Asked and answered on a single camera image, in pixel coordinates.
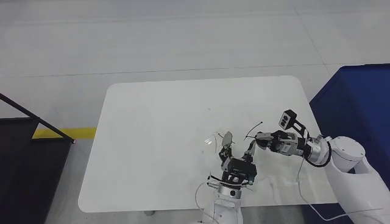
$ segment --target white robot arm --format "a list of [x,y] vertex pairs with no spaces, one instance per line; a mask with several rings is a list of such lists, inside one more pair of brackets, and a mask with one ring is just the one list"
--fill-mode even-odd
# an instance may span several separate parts
[[232,156],[232,134],[228,132],[224,136],[219,153],[224,173],[221,179],[209,177],[216,182],[207,183],[216,189],[214,201],[202,211],[202,221],[197,223],[243,224],[241,188],[253,184],[256,177],[252,161],[257,145],[282,155],[301,156],[314,167],[324,167],[340,206],[355,224],[390,224],[390,191],[368,163],[364,148],[347,137],[311,138],[296,117],[292,110],[285,111],[279,126],[284,130],[295,129],[301,138],[281,130],[258,132],[240,159]]

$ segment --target metal rod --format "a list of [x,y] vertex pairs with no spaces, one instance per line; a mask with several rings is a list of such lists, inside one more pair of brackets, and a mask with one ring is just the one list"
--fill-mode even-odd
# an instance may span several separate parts
[[63,132],[61,132],[60,130],[58,130],[57,128],[55,128],[54,126],[52,126],[51,124],[49,124],[48,122],[43,120],[42,118],[40,118],[37,115],[33,114],[31,111],[25,109],[24,107],[22,107],[21,105],[17,104],[16,102],[14,102],[13,100],[9,99],[8,97],[6,97],[5,95],[3,95],[1,93],[0,93],[0,100],[2,100],[3,102],[7,103],[11,107],[16,108],[17,110],[21,111],[22,113],[26,114],[27,116],[32,117],[32,118],[38,120],[38,122],[40,124],[44,125],[48,129],[56,132],[57,134],[59,134],[60,136],[64,137],[65,139],[70,139],[70,140],[74,141],[74,139],[70,138],[68,135],[64,134]]

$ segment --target tabletop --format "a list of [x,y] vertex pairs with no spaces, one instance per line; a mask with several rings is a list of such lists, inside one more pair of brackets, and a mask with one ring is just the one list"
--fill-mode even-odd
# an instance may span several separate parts
[[[274,132],[292,109],[311,136],[320,133],[300,82],[291,76],[119,83],[109,87],[79,195],[84,212],[196,209],[194,193],[210,172],[221,177],[218,149],[227,131],[241,157],[247,132]],[[257,176],[241,206],[299,205],[298,156],[257,147]],[[302,195],[336,198],[323,169],[303,164]],[[213,189],[198,193],[204,207]]]

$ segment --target yellow floor marking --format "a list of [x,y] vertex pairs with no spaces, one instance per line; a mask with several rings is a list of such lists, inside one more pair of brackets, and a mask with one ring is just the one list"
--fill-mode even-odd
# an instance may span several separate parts
[[[96,128],[63,128],[60,129],[60,131],[64,132],[73,139],[93,139],[95,137]],[[54,133],[50,129],[45,128],[37,129],[32,138],[61,138],[61,136]]]

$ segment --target blue container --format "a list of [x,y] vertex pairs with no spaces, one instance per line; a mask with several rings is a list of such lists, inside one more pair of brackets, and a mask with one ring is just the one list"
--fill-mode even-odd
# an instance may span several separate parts
[[[368,162],[390,188],[390,64],[340,68],[311,100],[310,107],[321,133],[358,141]],[[327,217],[340,214],[338,204],[315,207]],[[309,208],[303,208],[307,223],[320,221]],[[341,218],[333,223],[351,221]]]

